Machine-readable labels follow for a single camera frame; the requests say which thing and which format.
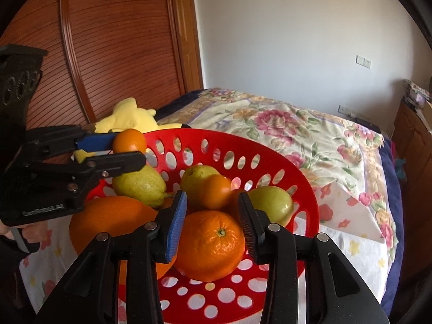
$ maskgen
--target green fruit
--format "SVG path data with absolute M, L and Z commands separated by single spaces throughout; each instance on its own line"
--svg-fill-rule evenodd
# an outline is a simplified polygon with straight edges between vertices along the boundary
M 163 204 L 166 184 L 158 171 L 146 164 L 138 172 L 125 173 L 113 178 L 112 188 L 118 195 L 132 197 L 156 208 Z
M 289 193 L 277 186 L 262 186 L 248 192 L 256 210 L 264 211 L 272 223 L 286 226 L 294 212 Z
M 180 182 L 180 189 L 187 194 L 187 205 L 193 209 L 200 209 L 199 191 L 202 180 L 210 175 L 219 174 L 219 172 L 208 165 L 194 165 L 186 169 Z

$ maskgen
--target floral bedspread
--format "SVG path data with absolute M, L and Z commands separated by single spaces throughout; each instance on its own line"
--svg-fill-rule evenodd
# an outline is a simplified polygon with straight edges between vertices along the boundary
M 180 111 L 159 121 L 243 136 L 283 154 L 316 189 L 337 182 L 366 206 L 385 239 L 388 270 L 397 246 L 378 148 L 383 137 L 349 120 L 289 103 L 227 89 L 203 91 Z M 320 208 L 321 224 L 329 223 Z

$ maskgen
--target red basket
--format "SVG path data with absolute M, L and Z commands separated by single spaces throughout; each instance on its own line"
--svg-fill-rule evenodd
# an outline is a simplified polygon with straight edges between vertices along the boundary
M 152 165 L 165 179 L 168 192 L 179 188 L 184 170 L 194 164 L 213 166 L 242 188 L 249 182 L 246 190 L 263 180 L 284 190 L 295 185 L 297 190 L 292 199 L 298 209 L 287 229 L 292 232 L 295 215 L 305 212 L 305 235 L 313 237 L 318 233 L 318 205 L 309 182 L 295 165 L 276 151 L 249 139 L 212 130 L 168 129 L 144 135 L 148 149 L 154 152 L 154 156 L 148 155 L 148 162 L 153 163 L 152 159 L 154 161 L 156 157 L 157 165 L 156 162 Z M 101 196 L 106 185 L 103 181 L 91 195 Z M 303 270 L 304 264 L 299 262 L 299 276 Z M 246 318 L 262 310 L 267 277 L 268 265 L 255 265 L 247 252 L 231 275 L 213 283 L 190 280 L 171 268 L 159 280 L 164 321 L 173 324 L 230 323 Z

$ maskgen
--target metal screw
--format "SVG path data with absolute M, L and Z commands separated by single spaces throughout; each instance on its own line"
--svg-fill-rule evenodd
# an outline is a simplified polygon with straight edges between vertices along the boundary
M 107 241 L 107 240 L 108 240 L 108 237 L 109 237 L 108 233 L 99 233 L 99 234 L 96 236 L 96 240 L 97 240 L 97 241 Z
M 72 191 L 72 192 L 76 192 L 78 190 L 78 188 L 79 188 L 79 186 L 77 184 L 75 184 L 75 183 L 70 183 L 70 184 L 67 185 L 67 187 L 68 187 L 67 189 L 69 191 Z
M 270 231 L 280 231 L 280 225 L 276 223 L 271 223 L 267 226 Z
M 158 227 L 158 223 L 156 222 L 148 222 L 144 225 L 144 228 L 147 230 L 155 230 Z
M 317 234 L 317 239 L 319 241 L 322 241 L 322 242 L 327 242 L 328 241 L 328 235 L 325 233 L 319 233 L 319 234 Z

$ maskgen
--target wooden cabinet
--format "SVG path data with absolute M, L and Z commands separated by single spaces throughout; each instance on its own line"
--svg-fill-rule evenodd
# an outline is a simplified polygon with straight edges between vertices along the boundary
M 432 135 L 405 103 L 394 121 L 392 140 L 406 160 L 407 184 L 402 190 L 405 252 L 402 280 L 432 267 Z

